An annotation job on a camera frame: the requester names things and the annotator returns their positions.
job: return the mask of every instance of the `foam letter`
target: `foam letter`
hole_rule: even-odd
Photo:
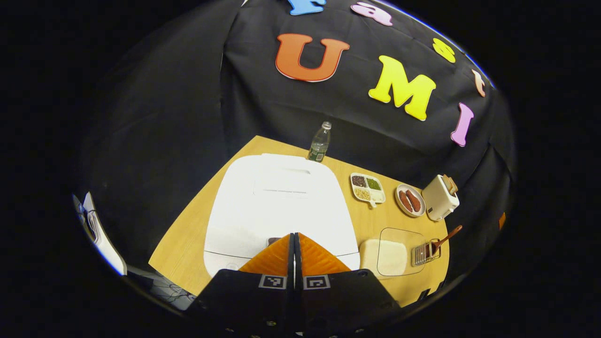
[[[322,39],[322,45],[326,46],[322,64],[318,68],[309,69],[301,66],[300,61],[303,47],[313,41],[313,38],[291,33],[279,35],[278,40],[280,44],[278,55],[275,57],[275,67],[286,77],[307,82],[319,82],[331,78],[338,68],[342,51],[350,48],[346,42],[332,38]]]
[[[478,90],[478,93],[480,93],[480,96],[484,97],[486,96],[486,93],[484,92],[484,81],[482,81],[482,76],[480,76],[480,73],[476,72],[475,70],[472,69],[472,72],[474,73],[474,76],[476,77],[475,81],[476,81],[476,89]]]
[[[388,103],[390,102],[390,87],[394,95],[394,105],[398,108],[411,98],[411,102],[405,106],[407,114],[420,121],[426,120],[426,107],[430,100],[432,90],[436,84],[426,75],[418,75],[411,82],[407,80],[402,63],[397,60],[380,55],[378,58],[383,64],[382,74],[376,88],[368,92],[372,99]]]
[[[315,6],[313,2],[318,5],[326,4],[326,0],[288,0],[288,2],[292,5],[292,11],[290,11],[292,15],[318,13],[323,11],[323,7]]]
[[[455,131],[451,133],[451,140],[464,147],[465,135],[468,133],[469,122],[472,120],[472,118],[474,118],[474,112],[463,103],[459,104],[459,110],[461,110],[461,113],[459,114],[459,122],[457,122]]]
[[[434,50],[440,54],[443,58],[447,59],[447,61],[451,63],[455,63],[455,52],[444,42],[440,41],[437,38],[434,38],[434,43],[432,46]]]
[[[350,7],[350,9],[352,9],[354,12],[359,13],[363,16],[370,17],[370,18],[374,19],[375,21],[378,21],[382,25],[392,26],[392,22],[390,22],[390,20],[392,19],[392,16],[390,16],[390,14],[386,13],[385,11],[383,11],[377,7],[368,5],[364,2],[357,2],[357,4],[352,5]]]

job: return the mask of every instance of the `white toaster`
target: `white toaster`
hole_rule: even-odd
[[[432,182],[421,192],[421,196],[424,197],[426,203],[426,213],[433,221],[440,221],[459,206],[457,193],[449,194],[441,175],[434,177]]]

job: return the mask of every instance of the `plastic bottle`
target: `plastic bottle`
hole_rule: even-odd
[[[332,123],[324,121],[321,129],[317,131],[317,134],[315,134],[315,137],[311,141],[311,150],[309,150],[307,159],[316,162],[323,160],[330,145],[330,129],[332,129]]]

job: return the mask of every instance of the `green beans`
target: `green beans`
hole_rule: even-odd
[[[371,189],[382,190],[380,185],[373,179],[367,179],[367,185],[370,186]]]

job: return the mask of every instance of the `grain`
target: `grain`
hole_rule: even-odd
[[[370,200],[371,199],[370,193],[363,189],[355,188],[355,195],[361,200]]]
[[[365,178],[363,176],[353,176],[350,178],[353,182],[353,185],[362,186],[365,188]]]
[[[370,186],[371,189],[382,190],[376,180],[367,179],[367,185]]]

